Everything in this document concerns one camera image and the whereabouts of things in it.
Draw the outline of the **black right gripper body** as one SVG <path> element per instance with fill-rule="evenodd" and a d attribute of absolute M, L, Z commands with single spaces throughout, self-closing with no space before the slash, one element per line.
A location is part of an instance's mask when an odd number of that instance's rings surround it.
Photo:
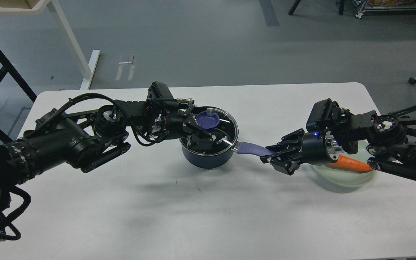
<path fill-rule="evenodd" d="M 302 163 L 312 165 L 325 165 L 333 163 L 327 149 L 323 135 L 315 132 L 305 132 L 302 139 L 302 147 L 298 151 L 289 151 L 291 153 L 301 153 Z"/>

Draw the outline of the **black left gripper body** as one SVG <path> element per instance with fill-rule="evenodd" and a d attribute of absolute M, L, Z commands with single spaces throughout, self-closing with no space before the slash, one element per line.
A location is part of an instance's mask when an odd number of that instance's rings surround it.
<path fill-rule="evenodd" d="M 193 134 L 188 122 L 192 108 L 189 105 L 176 105 L 158 109 L 157 117 L 149 132 L 150 138 L 159 143 L 164 140 L 187 138 Z"/>

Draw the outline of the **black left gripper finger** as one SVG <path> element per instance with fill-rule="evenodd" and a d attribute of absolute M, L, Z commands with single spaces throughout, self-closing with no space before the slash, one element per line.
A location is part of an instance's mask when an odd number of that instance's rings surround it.
<path fill-rule="evenodd" d="M 204 135 L 211 135 L 214 128 L 218 126 L 218 114 L 213 107 L 192 107 L 192 110 L 184 112 L 184 116 L 192 134 L 200 138 Z"/>
<path fill-rule="evenodd" d="M 189 135 L 187 137 L 187 148 L 193 152 L 208 152 L 212 149 L 214 138 L 211 135 L 204 135 L 201 138 L 198 135 Z"/>

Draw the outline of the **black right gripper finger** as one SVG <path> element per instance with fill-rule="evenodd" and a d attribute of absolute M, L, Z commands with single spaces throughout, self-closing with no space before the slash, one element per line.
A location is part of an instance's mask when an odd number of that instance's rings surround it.
<path fill-rule="evenodd" d="M 272 165 L 276 171 L 292 176 L 302 163 L 302 154 L 272 152 L 271 154 L 261 155 L 260 160 L 263 164 L 269 163 Z"/>
<path fill-rule="evenodd" d="M 265 148 L 275 153 L 298 151 L 302 147 L 302 139 L 305 135 L 304 129 L 298 129 L 284 135 L 279 142 Z"/>

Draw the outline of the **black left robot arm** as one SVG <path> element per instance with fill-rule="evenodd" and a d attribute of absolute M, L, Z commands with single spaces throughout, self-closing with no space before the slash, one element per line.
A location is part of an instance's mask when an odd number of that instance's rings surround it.
<path fill-rule="evenodd" d="M 21 237 L 13 221 L 31 199 L 19 185 L 63 163 L 87 173 L 117 158 L 131 147 L 127 128 L 146 147 L 189 137 L 209 147 L 214 132 L 196 123 L 195 108 L 192 99 L 171 96 L 123 101 L 86 93 L 42 116 L 34 130 L 0 145 L 0 241 Z"/>

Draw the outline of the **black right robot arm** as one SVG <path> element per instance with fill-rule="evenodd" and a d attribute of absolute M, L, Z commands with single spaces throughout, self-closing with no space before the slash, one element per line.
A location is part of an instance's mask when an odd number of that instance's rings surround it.
<path fill-rule="evenodd" d="M 353 114 L 336 101 L 324 99 L 314 104 L 305 130 L 267 146 L 268 153 L 260 159 L 291 176 L 304 163 L 335 164 L 341 153 L 357 153 L 358 141 L 366 140 L 371 169 L 416 181 L 416 118 L 405 117 L 414 111 L 416 105 L 385 115 L 374 110 Z"/>

